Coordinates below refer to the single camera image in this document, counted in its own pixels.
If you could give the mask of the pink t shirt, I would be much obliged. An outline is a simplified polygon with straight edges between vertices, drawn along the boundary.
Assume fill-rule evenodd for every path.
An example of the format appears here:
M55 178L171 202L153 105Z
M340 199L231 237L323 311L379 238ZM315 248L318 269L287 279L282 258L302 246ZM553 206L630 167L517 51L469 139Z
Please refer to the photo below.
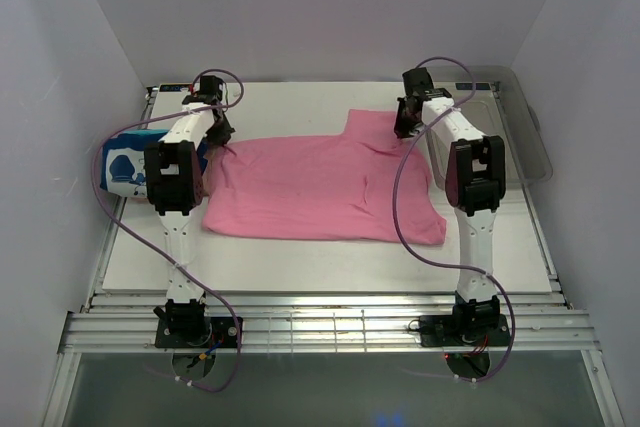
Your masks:
M392 112L350 110L336 135L234 142L218 153L202 227L278 240L373 240L439 246L446 220L429 197L423 154Z

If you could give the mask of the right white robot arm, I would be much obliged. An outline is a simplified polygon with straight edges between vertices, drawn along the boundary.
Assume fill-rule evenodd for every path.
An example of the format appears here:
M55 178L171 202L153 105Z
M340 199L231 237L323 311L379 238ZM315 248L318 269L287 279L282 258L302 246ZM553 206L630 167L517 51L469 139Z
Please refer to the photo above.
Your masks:
M459 273L451 313L419 317L414 332L424 347L486 345L510 342L499 296L503 288L493 275L493 230L506 193L506 148L498 135L475 127L459 102L435 87L424 67L403 73L394 132L400 139L420 140L427 132L448 149L444 191L459 231Z

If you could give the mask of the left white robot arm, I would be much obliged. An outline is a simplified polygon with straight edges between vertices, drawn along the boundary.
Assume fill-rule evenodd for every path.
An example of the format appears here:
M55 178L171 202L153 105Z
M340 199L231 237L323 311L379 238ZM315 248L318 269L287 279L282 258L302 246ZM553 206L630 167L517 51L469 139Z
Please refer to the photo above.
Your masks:
M144 148L147 199L159 216L171 258L166 303L154 312L165 333L194 347L212 334L205 291L188 273L196 258L193 211L205 196L198 148L223 147L235 132L222 106L225 90L226 82L212 69L199 74L182 100L182 115L160 140Z

